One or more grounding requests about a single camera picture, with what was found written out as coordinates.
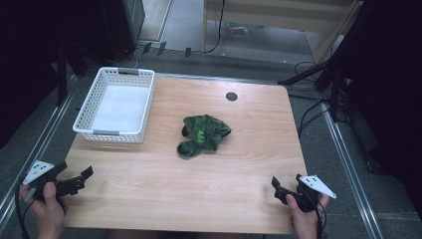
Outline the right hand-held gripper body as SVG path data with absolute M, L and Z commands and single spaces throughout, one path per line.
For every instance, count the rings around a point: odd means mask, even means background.
M 322 194 L 336 199 L 336 194 L 317 175 L 298 174 L 296 180 L 298 182 L 297 203 L 302 212 L 314 211 Z

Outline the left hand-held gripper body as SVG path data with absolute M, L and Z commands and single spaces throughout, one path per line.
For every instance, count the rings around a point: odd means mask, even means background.
M 42 195 L 45 184 L 54 182 L 58 174 L 58 167 L 53 163 L 36 160 L 22 182 L 23 185 L 28 185 L 30 188 L 25 201 Z

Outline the person's right hand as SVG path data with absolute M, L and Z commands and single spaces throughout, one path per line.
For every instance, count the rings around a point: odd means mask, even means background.
M 329 202 L 327 195 L 322 195 L 314 212 L 302 212 L 292 195 L 287 196 L 290 208 L 290 220 L 294 228 L 296 239 L 320 239 L 322 230 L 322 216 Z

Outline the person's left hand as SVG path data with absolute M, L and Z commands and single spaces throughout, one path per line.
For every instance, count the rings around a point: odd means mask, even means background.
M 30 200 L 29 210 L 36 221 L 38 239 L 62 239 L 65 231 L 65 211 L 70 202 L 57 199 L 56 186 L 47 182 L 43 189 L 44 200 Z

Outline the white perforated plastic basket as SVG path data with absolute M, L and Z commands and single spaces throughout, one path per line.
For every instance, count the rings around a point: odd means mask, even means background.
M 142 143 L 154 95 L 151 70 L 102 67 L 73 124 L 86 140 Z

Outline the crumpled dark green cloth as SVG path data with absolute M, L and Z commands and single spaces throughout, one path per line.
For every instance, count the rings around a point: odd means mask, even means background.
M 186 117 L 182 135 L 189 140 L 177 146 L 177 153 L 184 158 L 195 157 L 202 151 L 216 151 L 221 141 L 231 133 L 223 121 L 209 115 Z

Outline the black metal stand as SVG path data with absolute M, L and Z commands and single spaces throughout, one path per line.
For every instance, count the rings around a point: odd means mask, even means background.
M 310 67 L 308 70 L 287 80 L 280 80 L 278 81 L 278 84 L 282 86 L 289 86 L 298 83 L 307 77 L 318 74 L 315 82 L 315 88 L 317 91 L 322 92 L 325 91 L 328 87 L 331 87 L 330 98 L 328 100 L 328 112 L 334 121 L 339 121 L 339 116 L 337 115 L 339 106 L 337 103 L 340 87 L 344 81 L 343 68 L 346 59 L 347 53 L 342 50 L 337 50 L 326 61 L 320 64 L 316 64 Z
M 77 75 L 84 75 L 88 68 L 83 59 L 84 49 L 75 42 L 64 42 L 58 49 L 57 72 L 58 72 L 58 99 L 60 106 L 68 94 L 67 66 L 70 66 Z

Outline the dark cabinet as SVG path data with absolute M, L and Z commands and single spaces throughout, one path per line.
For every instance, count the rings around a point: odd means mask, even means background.
M 145 19 L 142 0 L 101 0 L 105 19 L 104 53 L 120 60 L 135 49 Z

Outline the pink and green flat item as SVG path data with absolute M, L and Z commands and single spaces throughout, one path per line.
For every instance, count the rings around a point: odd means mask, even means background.
M 237 38 L 237 37 L 247 37 L 249 35 L 248 29 L 244 26 L 238 26 L 236 24 L 228 24 L 228 28 L 231 32 L 231 34 Z

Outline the light wooden shelf unit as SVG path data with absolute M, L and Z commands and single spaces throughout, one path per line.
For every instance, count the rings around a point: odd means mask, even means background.
M 321 63 L 354 21 L 363 0 L 203 0 L 202 49 L 206 23 L 218 21 L 299 30 Z

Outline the metal floor rail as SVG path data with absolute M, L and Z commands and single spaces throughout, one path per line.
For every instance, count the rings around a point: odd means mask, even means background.
M 53 90 L 0 149 L 0 236 L 15 212 L 15 189 L 36 159 L 40 159 L 62 121 L 79 78 L 68 78 L 68 94 L 57 105 L 57 90 Z
M 384 239 L 380 224 L 376 218 L 372 205 L 364 191 L 358 173 L 352 162 L 348 148 L 343 140 L 342 134 L 335 122 L 328 113 L 328 105 L 323 103 L 321 109 L 324 112 L 324 120 L 337 150 L 341 165 L 356 202 L 360 218 L 364 224 L 369 239 Z

